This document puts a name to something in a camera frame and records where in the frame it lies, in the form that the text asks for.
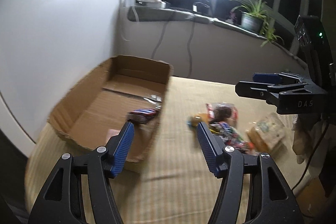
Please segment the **clear red chocolate cookie bag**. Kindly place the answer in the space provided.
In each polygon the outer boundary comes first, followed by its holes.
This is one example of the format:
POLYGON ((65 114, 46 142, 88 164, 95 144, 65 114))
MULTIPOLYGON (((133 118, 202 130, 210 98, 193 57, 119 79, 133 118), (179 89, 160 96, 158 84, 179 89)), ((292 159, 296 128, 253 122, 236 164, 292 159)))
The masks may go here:
POLYGON ((226 122, 232 127, 236 127, 238 123, 238 110, 234 104, 206 103, 207 115, 209 123, 226 122))

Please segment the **snickers chocolate bar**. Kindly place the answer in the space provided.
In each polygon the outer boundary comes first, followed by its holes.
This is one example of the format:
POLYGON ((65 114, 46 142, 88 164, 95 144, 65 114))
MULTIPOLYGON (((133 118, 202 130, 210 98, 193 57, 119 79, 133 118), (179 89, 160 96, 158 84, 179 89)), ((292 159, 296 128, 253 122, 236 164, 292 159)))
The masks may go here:
POLYGON ((209 124, 210 131, 223 137, 225 140, 241 140, 241 136, 236 129, 226 122, 215 122, 209 124))

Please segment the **brown cardboard box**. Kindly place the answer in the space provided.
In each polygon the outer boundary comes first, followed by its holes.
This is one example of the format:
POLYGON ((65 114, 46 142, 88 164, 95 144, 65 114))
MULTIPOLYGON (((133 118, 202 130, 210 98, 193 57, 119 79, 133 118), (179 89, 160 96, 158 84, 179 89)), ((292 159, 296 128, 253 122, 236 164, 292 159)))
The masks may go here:
POLYGON ((74 147, 91 151, 120 131, 129 112, 161 112, 173 67, 163 61, 119 55, 83 77, 59 101, 49 124, 74 147))

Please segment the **large clear biscuit package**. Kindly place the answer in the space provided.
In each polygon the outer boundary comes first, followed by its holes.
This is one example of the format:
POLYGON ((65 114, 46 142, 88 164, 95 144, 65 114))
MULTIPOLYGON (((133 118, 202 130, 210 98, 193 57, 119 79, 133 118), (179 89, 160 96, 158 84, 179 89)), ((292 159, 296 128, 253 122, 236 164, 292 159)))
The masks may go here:
POLYGON ((249 140, 259 152, 274 153, 288 132, 276 113, 270 113, 255 122, 247 131, 249 140))

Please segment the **black white small snack packet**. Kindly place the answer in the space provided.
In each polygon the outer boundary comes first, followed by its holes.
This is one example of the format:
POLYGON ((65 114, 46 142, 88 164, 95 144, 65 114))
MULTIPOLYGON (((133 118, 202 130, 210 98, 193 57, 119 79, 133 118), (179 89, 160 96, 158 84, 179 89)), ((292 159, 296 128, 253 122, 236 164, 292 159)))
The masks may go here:
POLYGON ((155 109, 137 109, 128 112, 126 120, 137 124, 147 124, 153 120, 159 111, 155 109))

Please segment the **packaged brown marinated egg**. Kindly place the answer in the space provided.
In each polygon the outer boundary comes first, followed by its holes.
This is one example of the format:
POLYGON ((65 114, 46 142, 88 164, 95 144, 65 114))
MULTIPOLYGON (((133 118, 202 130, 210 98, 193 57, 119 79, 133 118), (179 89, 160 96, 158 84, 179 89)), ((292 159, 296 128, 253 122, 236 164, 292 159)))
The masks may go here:
POLYGON ((198 114, 191 116, 188 119, 187 124, 190 127, 197 127, 198 124, 201 122, 205 122, 206 125, 209 124, 209 116, 207 113, 198 113, 198 114))

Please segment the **potted spider plant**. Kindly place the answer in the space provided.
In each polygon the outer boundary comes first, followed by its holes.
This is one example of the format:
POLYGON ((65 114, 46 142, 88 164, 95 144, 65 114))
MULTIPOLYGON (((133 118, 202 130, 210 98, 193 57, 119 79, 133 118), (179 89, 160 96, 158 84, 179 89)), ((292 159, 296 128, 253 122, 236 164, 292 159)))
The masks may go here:
POLYGON ((239 0, 231 1, 239 3, 239 5, 233 7, 230 12, 234 13, 236 10, 241 12, 240 26, 265 38, 260 47, 264 47, 269 43, 280 42, 282 45, 285 44, 284 39, 276 34, 276 29, 270 26, 270 20, 272 18, 266 9, 267 2, 265 0, 246 0, 245 2, 239 0))

